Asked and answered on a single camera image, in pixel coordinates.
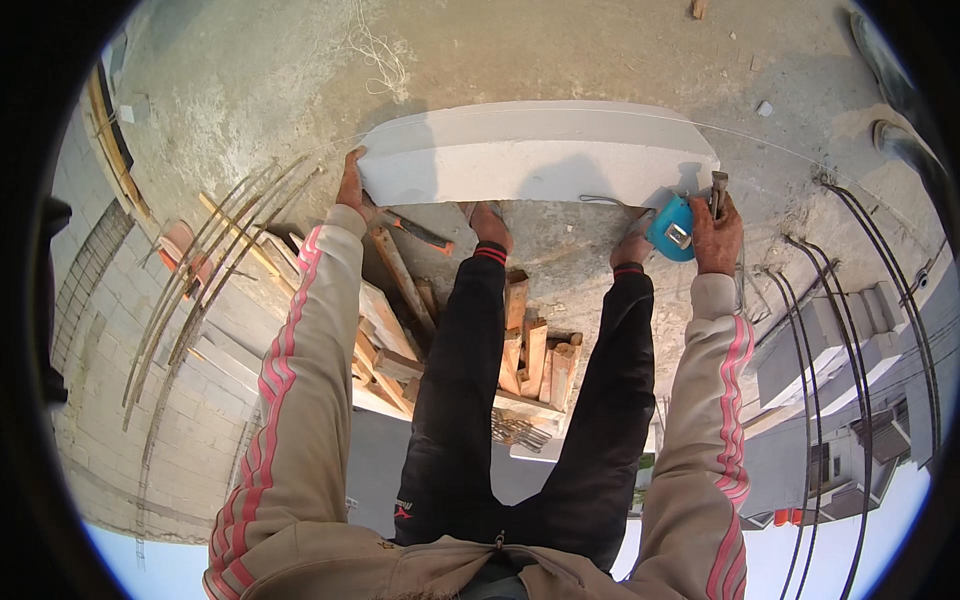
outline foot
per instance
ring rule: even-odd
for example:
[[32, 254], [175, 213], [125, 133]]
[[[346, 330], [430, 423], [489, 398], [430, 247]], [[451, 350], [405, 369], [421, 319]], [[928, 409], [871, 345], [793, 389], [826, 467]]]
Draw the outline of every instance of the foot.
[[850, 29], [856, 47], [874, 72], [883, 102], [902, 112], [916, 92], [890, 46], [874, 24], [859, 12], [851, 13]]
[[884, 119], [874, 121], [874, 147], [887, 160], [902, 160], [914, 171], [918, 170], [919, 156], [926, 154], [912, 133]]
[[645, 233], [650, 224], [653, 223], [655, 216], [657, 216], [657, 211], [648, 209], [642, 216], [630, 223], [627, 234], [623, 236], [620, 244], [610, 254], [611, 269], [628, 262], [643, 264], [643, 261], [654, 249], [653, 244], [647, 241]]
[[494, 242], [506, 249], [507, 254], [514, 251], [514, 237], [507, 230], [503, 218], [494, 209], [495, 204], [490, 202], [476, 203], [468, 218], [470, 228], [477, 234], [481, 242]]

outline ground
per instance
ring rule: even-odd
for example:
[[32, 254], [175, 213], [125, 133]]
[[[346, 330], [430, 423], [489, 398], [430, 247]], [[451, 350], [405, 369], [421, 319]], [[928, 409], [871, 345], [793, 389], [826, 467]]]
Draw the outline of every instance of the ground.
[[[306, 232], [333, 202], [343, 154], [380, 123], [467, 104], [587, 99], [664, 106], [700, 125], [744, 218], [745, 265], [756, 282], [748, 282], [747, 312], [758, 316], [766, 305], [773, 312], [757, 323], [759, 335], [783, 310], [758, 268], [784, 269], [798, 290], [814, 277], [782, 233], [807, 236], [840, 258], [849, 290], [886, 278], [846, 209], [811, 182], [823, 169], [817, 163], [876, 211], [908, 277], [940, 249], [943, 233], [919, 179], [872, 147], [874, 119], [901, 120], [882, 103], [846, 7], [835, 0], [715, 0], [704, 21], [690, 17], [687, 0], [364, 0], [370, 31], [387, 38], [405, 68], [396, 91], [372, 81], [380, 72], [359, 52], [337, 50], [356, 6], [148, 0], [140, 7], [127, 27], [116, 96], [150, 99], [150, 117], [121, 128], [133, 176], [161, 224], [182, 218], [198, 227], [207, 217], [198, 192], [223, 197], [271, 160], [307, 154], [326, 173], [281, 215]], [[755, 114], [763, 100], [774, 108], [766, 118]], [[455, 206], [397, 212], [457, 243], [448, 259], [395, 235], [412, 274], [433, 280], [443, 303], [475, 238]], [[528, 201], [506, 202], [504, 213], [516, 240], [508, 267], [528, 273], [531, 305], [552, 329], [584, 332], [590, 349], [612, 280], [607, 258], [627, 217], [609, 206]], [[383, 284], [368, 250], [365, 276]], [[695, 268], [654, 257], [648, 273], [657, 288], [656, 392], [667, 396]], [[282, 317], [276, 290], [237, 285]], [[748, 418], [756, 384], [748, 377], [744, 388]]]

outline black pants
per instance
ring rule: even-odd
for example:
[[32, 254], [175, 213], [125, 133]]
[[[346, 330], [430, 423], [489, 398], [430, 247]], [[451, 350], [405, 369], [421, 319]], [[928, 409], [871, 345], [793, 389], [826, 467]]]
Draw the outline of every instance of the black pants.
[[479, 253], [457, 280], [420, 382], [397, 495], [396, 542], [443, 535], [546, 546], [610, 571], [633, 504], [654, 412], [653, 284], [624, 265], [604, 298], [560, 460], [538, 494], [504, 506], [491, 491], [491, 409], [503, 352], [504, 268]]

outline cuff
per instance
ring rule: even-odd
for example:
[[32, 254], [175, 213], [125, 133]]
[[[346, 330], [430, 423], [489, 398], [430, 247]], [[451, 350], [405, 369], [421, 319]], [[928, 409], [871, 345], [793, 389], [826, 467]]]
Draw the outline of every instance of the cuff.
[[613, 267], [613, 280], [616, 281], [618, 277], [625, 273], [636, 273], [643, 275], [643, 265], [638, 262], [625, 262], [617, 265]]
[[334, 204], [326, 213], [324, 225], [333, 225], [338, 228], [344, 228], [357, 239], [361, 239], [367, 232], [367, 222], [363, 220], [360, 213], [355, 208], [346, 204]]
[[473, 251], [474, 256], [486, 256], [492, 258], [504, 267], [507, 266], [507, 249], [496, 242], [480, 242], [477, 249]]
[[720, 273], [697, 275], [690, 284], [693, 318], [715, 321], [736, 310], [736, 284], [733, 277]]

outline tape measure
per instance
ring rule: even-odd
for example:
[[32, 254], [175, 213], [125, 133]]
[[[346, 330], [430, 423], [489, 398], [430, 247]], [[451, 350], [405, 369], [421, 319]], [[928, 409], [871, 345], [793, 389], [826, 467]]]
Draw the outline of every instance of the tape measure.
[[647, 241], [674, 262], [693, 258], [693, 211], [676, 194], [647, 229]]

